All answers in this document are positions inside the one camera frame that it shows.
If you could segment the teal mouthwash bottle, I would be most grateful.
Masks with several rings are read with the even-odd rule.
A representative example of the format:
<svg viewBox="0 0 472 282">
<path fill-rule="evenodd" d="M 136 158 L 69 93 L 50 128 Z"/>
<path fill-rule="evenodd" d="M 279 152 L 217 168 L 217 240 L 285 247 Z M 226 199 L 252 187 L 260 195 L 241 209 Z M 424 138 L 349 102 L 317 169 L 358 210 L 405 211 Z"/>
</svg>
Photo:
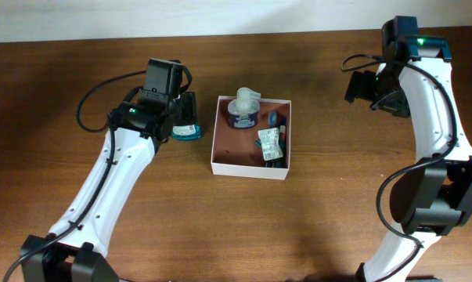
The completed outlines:
<svg viewBox="0 0 472 282">
<path fill-rule="evenodd" d="M 201 130 L 198 124 L 174 126 L 171 137 L 181 141 L 196 140 L 201 137 Z"/>
</svg>

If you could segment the clear pump soap bottle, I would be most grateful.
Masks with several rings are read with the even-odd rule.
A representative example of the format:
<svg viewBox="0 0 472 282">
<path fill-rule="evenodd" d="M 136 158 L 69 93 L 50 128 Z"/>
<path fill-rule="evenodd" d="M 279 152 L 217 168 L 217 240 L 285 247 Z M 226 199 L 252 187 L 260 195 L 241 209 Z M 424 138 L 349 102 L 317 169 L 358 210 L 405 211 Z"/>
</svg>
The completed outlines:
<svg viewBox="0 0 472 282">
<path fill-rule="evenodd" d="M 253 128 L 258 123 L 261 93 L 247 87 L 238 89 L 236 98 L 228 105 L 229 126 L 237 129 Z"/>
</svg>

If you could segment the green white packet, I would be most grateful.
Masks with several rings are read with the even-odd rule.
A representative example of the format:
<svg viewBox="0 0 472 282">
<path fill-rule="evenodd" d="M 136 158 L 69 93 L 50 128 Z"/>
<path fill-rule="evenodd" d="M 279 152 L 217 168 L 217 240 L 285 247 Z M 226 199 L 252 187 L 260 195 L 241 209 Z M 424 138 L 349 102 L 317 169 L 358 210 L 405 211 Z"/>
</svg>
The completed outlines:
<svg viewBox="0 0 472 282">
<path fill-rule="evenodd" d="M 273 161 L 283 157 L 281 146 L 279 145 L 278 128 L 268 128 L 258 131 L 261 150 L 264 161 Z"/>
</svg>

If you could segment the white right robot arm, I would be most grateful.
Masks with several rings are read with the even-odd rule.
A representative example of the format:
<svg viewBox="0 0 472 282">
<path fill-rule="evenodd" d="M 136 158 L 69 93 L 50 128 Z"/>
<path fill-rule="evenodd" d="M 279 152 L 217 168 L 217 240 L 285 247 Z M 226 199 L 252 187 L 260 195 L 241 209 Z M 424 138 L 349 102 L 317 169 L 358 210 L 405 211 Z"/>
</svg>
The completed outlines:
<svg viewBox="0 0 472 282">
<path fill-rule="evenodd" d="M 388 35 L 377 72 L 360 65 L 345 99 L 367 99 L 375 108 L 402 94 L 416 140 L 416 162 L 388 176 L 376 196 L 387 228 L 375 254 L 362 263 L 357 281 L 405 281 L 424 252 L 472 215 L 472 146 L 452 91 L 452 65 L 444 38 Z"/>
</svg>

